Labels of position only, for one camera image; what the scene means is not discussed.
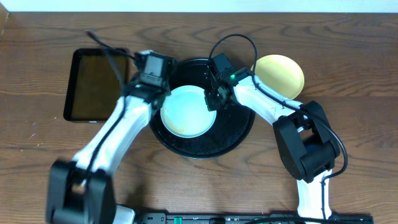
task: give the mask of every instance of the round black tray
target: round black tray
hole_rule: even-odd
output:
[[[208,64],[207,58],[180,62],[177,72],[170,77],[170,89],[184,85],[211,88]],[[245,106],[229,105],[226,109],[217,111],[214,124],[205,134],[195,138],[181,138],[172,134],[163,125],[160,111],[149,124],[156,138],[171,151],[189,158],[208,159],[226,154],[238,146],[248,135],[255,115]]]

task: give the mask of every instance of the wooden table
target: wooden table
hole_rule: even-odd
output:
[[[398,222],[396,15],[12,13],[0,42],[0,223],[43,223],[50,166],[71,159],[101,127],[62,118],[72,53],[96,47],[87,29],[109,45],[181,60],[242,33],[259,56],[294,59],[306,80],[298,100],[321,103],[348,150],[347,171],[331,180],[332,209]],[[229,39],[222,50],[252,65],[245,40]],[[272,127],[260,117],[238,148],[208,160],[170,152],[146,128],[114,186],[118,203],[169,212],[268,213],[298,204]]]

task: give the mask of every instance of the yellow bowl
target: yellow bowl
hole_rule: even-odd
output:
[[[267,86],[289,99],[296,98],[304,87],[304,74],[300,66],[283,55],[267,55],[260,58],[257,60],[254,73]]]

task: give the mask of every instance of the white plate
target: white plate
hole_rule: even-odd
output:
[[[207,110],[204,89],[192,85],[172,90],[160,110],[163,125],[182,138],[194,138],[207,132],[216,115],[216,111]]]

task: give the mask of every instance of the white wall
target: white wall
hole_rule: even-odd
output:
[[[398,0],[0,0],[10,12],[398,12]]]

